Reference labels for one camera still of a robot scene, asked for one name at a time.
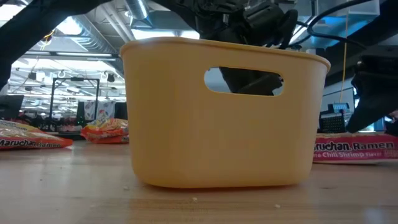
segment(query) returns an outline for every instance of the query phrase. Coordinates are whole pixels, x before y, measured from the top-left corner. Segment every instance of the orange snack bag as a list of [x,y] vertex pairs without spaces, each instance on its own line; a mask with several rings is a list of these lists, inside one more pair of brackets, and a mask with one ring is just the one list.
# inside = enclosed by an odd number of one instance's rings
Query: orange snack bag
[[63,139],[26,125],[0,120],[0,150],[47,149],[71,146],[73,141]]
[[80,135],[95,143],[128,143],[128,121],[124,119],[100,118],[81,130]]
[[122,143],[129,143],[129,135],[115,136],[115,137],[101,138],[101,139],[88,138],[87,141],[90,141],[92,143],[99,143],[99,144],[112,144],[112,143],[122,144]]

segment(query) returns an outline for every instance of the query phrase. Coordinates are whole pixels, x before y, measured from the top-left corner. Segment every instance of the computer monitor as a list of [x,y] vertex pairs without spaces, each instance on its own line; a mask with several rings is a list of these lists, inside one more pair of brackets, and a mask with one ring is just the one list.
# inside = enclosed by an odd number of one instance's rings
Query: computer monitor
[[23,95],[0,96],[0,118],[17,118],[19,116],[19,110],[21,109],[23,100]]

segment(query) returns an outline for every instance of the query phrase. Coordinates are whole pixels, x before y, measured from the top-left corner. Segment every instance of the yellow cable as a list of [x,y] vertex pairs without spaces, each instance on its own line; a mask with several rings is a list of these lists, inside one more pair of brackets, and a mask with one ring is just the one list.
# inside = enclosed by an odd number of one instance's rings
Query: yellow cable
[[47,46],[49,37],[50,37],[50,36],[48,36],[48,37],[45,38],[45,43],[44,43],[44,45],[40,48],[40,51],[41,51],[41,50],[44,50],[45,46]]
[[54,29],[54,30],[52,30],[52,31],[51,31],[51,33],[49,33],[49,34],[45,35],[45,36],[44,36],[44,38],[46,38],[46,37],[50,37],[51,35],[53,35],[53,34],[54,34],[54,31],[55,31],[55,29]]
[[[348,35],[348,11],[346,15],[346,38]],[[344,43],[344,58],[343,58],[343,80],[341,81],[340,103],[343,99],[344,80],[346,78],[346,58],[347,58],[347,43]]]

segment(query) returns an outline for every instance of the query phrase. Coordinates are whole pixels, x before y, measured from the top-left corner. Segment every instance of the ramen package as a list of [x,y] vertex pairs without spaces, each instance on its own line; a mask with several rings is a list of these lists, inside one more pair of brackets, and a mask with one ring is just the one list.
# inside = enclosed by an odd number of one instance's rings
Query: ramen package
[[0,150],[47,149],[71,146],[73,141],[63,139],[12,121],[0,121]]
[[398,138],[384,133],[317,134],[313,161],[334,164],[398,162]]
[[80,133],[94,143],[128,143],[128,121],[116,118],[100,118],[88,123]]

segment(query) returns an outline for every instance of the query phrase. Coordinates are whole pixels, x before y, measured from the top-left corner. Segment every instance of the ceiling duct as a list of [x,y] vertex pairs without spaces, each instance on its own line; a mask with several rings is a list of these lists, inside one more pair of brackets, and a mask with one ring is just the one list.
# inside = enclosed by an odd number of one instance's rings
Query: ceiling duct
[[[73,16],[73,18],[83,28],[83,31],[79,35],[82,36],[82,38],[78,38],[78,36],[73,38],[77,44],[91,53],[119,54],[85,15]],[[113,62],[105,63],[114,67],[118,73],[124,76],[123,62],[120,58]]]
[[148,16],[149,10],[145,0],[124,0],[127,9],[134,19],[141,20]]

